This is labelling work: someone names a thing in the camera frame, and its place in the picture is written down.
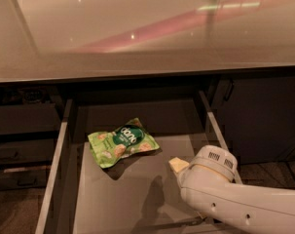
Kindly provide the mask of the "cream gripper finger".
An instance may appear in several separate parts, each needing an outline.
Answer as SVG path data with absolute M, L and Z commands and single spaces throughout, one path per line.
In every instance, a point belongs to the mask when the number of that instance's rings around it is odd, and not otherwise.
M 179 159 L 178 157 L 170 159 L 168 163 L 175 174 L 179 174 L 181 171 L 189 166 L 189 163 L 187 161 Z

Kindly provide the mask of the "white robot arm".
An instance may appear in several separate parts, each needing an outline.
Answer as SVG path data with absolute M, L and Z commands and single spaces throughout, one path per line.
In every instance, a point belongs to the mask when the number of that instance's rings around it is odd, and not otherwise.
M 295 234 L 295 190 L 235 182 L 237 159 L 214 145 L 169 161 L 182 200 L 199 215 L 250 234 Z

